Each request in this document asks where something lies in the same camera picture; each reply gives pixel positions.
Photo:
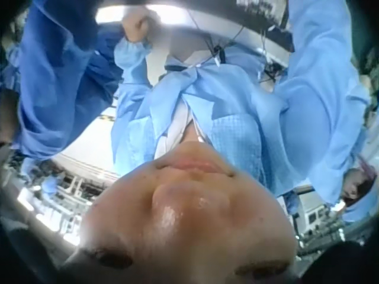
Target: sleeve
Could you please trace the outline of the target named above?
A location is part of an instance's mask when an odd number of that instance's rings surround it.
[[[350,15],[345,0],[290,0],[289,9],[295,52],[274,90],[289,106],[280,116],[287,156],[312,183],[321,161],[342,178],[368,105],[351,64]]]
[[[118,103],[111,133],[114,160],[126,125],[134,119],[145,96],[151,92],[146,63],[150,51],[151,46],[147,43],[130,43],[125,38],[121,39],[114,51],[115,63],[123,70],[122,81],[115,93]]]
[[[97,0],[34,0],[21,41],[21,131],[26,156],[48,159],[63,150],[75,120],[79,84],[97,37]]]

